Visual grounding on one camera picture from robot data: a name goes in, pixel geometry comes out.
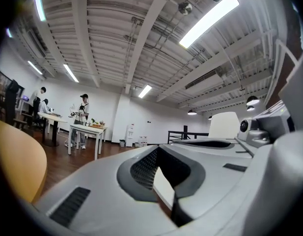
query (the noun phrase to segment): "black railing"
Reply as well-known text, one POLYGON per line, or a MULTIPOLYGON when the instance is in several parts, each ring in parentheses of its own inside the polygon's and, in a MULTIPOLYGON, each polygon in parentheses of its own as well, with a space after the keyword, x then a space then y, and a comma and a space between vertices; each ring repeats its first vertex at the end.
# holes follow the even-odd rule
POLYGON ((170 141, 177 141, 177 140, 187 140, 190 139, 190 136, 194 136, 195 139, 197 139, 197 136, 208 136, 209 133, 196 133, 196 132, 183 132, 183 131, 168 131, 167 135, 167 144, 169 144, 170 141))

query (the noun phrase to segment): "yellow chair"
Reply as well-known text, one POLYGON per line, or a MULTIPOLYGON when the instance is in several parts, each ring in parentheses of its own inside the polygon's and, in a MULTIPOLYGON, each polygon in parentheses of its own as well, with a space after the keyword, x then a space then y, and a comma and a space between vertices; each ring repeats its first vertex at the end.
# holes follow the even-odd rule
POLYGON ((30 203, 38 200, 47 175, 45 152, 33 137, 2 121, 0 165, 18 196, 30 203))

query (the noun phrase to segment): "trash can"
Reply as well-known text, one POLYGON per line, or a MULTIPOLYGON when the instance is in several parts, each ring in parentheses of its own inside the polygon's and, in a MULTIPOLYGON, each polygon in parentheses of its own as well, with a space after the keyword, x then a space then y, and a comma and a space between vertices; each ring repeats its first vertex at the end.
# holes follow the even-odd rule
POLYGON ((120 146, 125 147, 125 140, 120 140, 120 146))

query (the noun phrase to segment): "man in black cap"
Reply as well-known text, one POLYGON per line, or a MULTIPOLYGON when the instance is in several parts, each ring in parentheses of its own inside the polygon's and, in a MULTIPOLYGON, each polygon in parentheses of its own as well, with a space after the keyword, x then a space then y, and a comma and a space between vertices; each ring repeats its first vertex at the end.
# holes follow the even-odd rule
MULTIPOLYGON (((88 120, 88 115, 89 115, 89 102, 88 102, 88 94, 83 94, 81 95, 81 98, 83 98, 82 104, 79 105, 79 110, 78 112, 75 112, 75 121, 74 124, 81 124, 81 125, 86 125, 86 122, 88 120)), ((72 136, 71 136, 71 147, 75 144, 75 134, 76 130, 72 130, 72 136)), ((82 149, 86 149, 85 146, 85 138, 84 138, 84 133, 80 133, 81 135, 81 147, 82 149)))

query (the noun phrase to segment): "ceiling beam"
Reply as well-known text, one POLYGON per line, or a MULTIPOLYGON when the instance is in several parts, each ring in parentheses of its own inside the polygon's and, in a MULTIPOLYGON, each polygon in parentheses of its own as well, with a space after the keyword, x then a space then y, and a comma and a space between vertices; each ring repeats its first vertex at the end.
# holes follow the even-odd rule
MULTIPOLYGON (((262 71, 260 73, 255 74, 253 76, 250 76, 246 79, 241 80, 241 84, 242 84, 243 87, 247 87, 248 85, 251 85, 251 84, 256 83, 258 81, 262 81, 262 80, 264 80, 264 79, 266 79, 270 76, 272 76, 271 72, 269 70, 265 70, 265 71, 262 71)), ((218 90, 215 90, 215 91, 209 92, 207 94, 204 94, 202 96, 196 97, 194 99, 190 99, 188 101, 182 102, 182 103, 179 104, 179 108, 184 108, 187 105, 191 105, 191 104, 194 104, 194 103, 197 103, 197 102, 201 102, 201 101, 204 101, 204 100, 222 95, 224 93, 228 93, 228 92, 231 92, 231 91, 234 91, 234 90, 239 90, 240 88, 241 88, 240 83, 233 83, 233 84, 230 84, 226 87, 222 87, 218 90)))
MULTIPOLYGON (((45 45, 49 49, 53 58, 56 60, 58 66, 61 67, 62 69, 65 69, 64 66, 63 66, 66 63, 65 59, 63 58, 61 52, 59 51, 59 49, 58 49, 58 47, 57 47, 57 45, 54 41, 54 38, 53 38, 53 36, 50 32, 48 23, 40 21, 40 19, 38 18, 36 10, 33 11, 32 15, 33 15, 34 22, 35 22, 35 24, 38 28, 38 31, 39 31, 39 33, 42 37, 43 42, 45 43, 45 45)), ((72 77, 67 72, 66 72, 66 75, 69 77, 69 79, 71 81, 74 81, 72 79, 72 77)))
MULTIPOLYGON (((261 96, 263 96, 267 93, 268 93, 268 89, 264 88, 264 89, 261 89, 261 90, 256 91, 256 92, 248 93, 248 94, 246 94, 245 97, 246 97, 246 99, 251 95, 254 95, 256 97, 261 97, 261 96)), ((218 102, 218 103, 215 103, 215 104, 211 104, 211 105, 208 105, 208 106, 195 108, 195 111, 196 112, 209 111, 209 110, 220 108, 220 107, 223 107, 223 106, 228 106, 228 105, 240 103, 242 101, 245 101, 244 95, 239 96, 237 98, 233 98, 233 99, 225 100, 225 101, 218 102)))
POLYGON ((88 34, 88 22, 87 22, 87 0, 72 0, 73 18, 75 24, 75 31, 81 52, 86 62, 88 71, 92 74, 91 78, 98 88, 100 83, 95 76, 98 74, 96 64, 94 62, 92 49, 88 34))
POLYGON ((153 0, 148 13, 143 21, 143 24, 140 28, 139 35, 136 41, 136 45, 134 48, 134 52, 131 58, 131 64, 129 68, 129 72, 127 75, 127 83, 125 93, 128 94, 130 91, 131 83, 133 80, 133 76, 136 70, 136 66, 141 54, 141 51, 145 45, 147 37, 151 31, 152 26, 154 25, 158 15, 162 11, 164 5, 166 4, 167 0, 153 0))
MULTIPOLYGON (((275 31, 267 31, 263 34, 268 34, 272 32, 275 34, 275 31)), ((241 38, 237 42, 233 43, 232 45, 225 48, 226 53, 228 56, 233 59, 236 56, 246 52, 249 49, 252 49, 261 43, 262 34, 256 30, 249 35, 241 38)), ((166 97, 170 96, 171 94, 175 93, 176 91, 182 89, 187 84, 191 83, 192 81, 196 80, 197 78, 203 76, 204 74, 214 70, 215 68, 227 63, 229 61, 228 57, 225 55, 224 52, 219 52, 217 55, 214 55, 212 58, 204 62, 202 65, 194 69, 188 75, 180 79, 178 82, 170 86, 167 90, 162 92, 158 98, 157 102, 165 99, 166 97)))

